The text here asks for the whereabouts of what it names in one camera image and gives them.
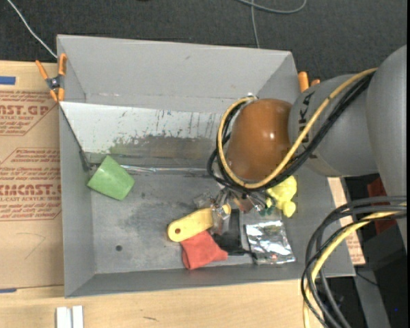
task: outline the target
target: orange bracket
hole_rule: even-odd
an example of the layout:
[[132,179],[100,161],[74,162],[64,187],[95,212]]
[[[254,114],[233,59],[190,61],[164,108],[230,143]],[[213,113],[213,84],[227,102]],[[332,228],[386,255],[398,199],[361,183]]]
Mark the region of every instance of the orange bracket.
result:
[[41,62],[36,60],[36,66],[38,67],[38,70],[41,73],[42,78],[46,81],[49,89],[50,89],[50,95],[52,96],[53,100],[55,102],[58,101],[63,101],[65,92],[64,89],[61,87],[61,82],[62,78],[66,76],[66,63],[67,63],[67,55],[65,53],[62,53],[61,56],[59,57],[59,69],[58,69],[58,75],[54,78],[50,78],[42,66]]

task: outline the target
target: red sponge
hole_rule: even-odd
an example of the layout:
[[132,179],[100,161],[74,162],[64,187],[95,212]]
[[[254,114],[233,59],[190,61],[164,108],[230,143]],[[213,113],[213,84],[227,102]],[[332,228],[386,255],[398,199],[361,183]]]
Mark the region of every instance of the red sponge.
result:
[[228,253],[217,245],[208,231],[180,242],[182,245],[182,261],[188,270],[194,270],[213,261],[228,259]]

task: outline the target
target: white bracket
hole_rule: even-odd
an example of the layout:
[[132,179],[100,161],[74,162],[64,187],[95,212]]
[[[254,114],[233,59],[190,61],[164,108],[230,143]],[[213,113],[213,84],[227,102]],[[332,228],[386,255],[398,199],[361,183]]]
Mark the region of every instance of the white bracket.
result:
[[57,307],[56,328],[83,328],[83,306]]

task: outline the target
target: table surface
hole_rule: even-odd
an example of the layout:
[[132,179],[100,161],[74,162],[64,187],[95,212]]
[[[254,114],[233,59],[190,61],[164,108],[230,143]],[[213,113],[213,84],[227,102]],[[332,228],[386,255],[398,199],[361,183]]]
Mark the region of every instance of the table surface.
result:
[[[0,61],[0,72],[15,66]],[[83,306],[85,327],[303,327],[298,279],[75,299],[63,286],[24,288],[0,294],[0,327],[54,327],[55,309],[74,305]],[[312,327],[320,327],[315,318]]]

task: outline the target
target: gray bin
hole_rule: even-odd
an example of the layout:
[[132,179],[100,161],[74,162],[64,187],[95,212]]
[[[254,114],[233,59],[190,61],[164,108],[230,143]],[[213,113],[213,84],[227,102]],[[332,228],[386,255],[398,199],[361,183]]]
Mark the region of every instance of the gray bin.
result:
[[[76,36],[58,36],[57,52],[68,57],[59,115],[66,297],[301,277],[308,239],[334,208],[327,179],[304,167],[297,212],[284,220],[296,262],[230,256],[189,271],[166,233],[195,210],[194,197],[219,189],[205,164],[229,105],[248,94],[300,95],[290,52]],[[122,201],[86,187],[88,164],[106,154],[143,168]],[[346,246],[325,270],[354,274]]]

